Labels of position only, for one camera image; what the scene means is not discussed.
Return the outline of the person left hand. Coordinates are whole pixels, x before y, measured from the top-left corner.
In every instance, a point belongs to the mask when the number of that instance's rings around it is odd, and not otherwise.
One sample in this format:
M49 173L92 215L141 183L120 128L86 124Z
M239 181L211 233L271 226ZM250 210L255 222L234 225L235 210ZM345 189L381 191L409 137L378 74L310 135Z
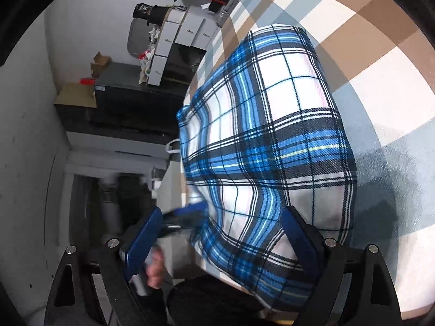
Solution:
M160 289L165 280L166 267L164 253L160 246L152 248L151 263L147 264L147 285L152 289Z

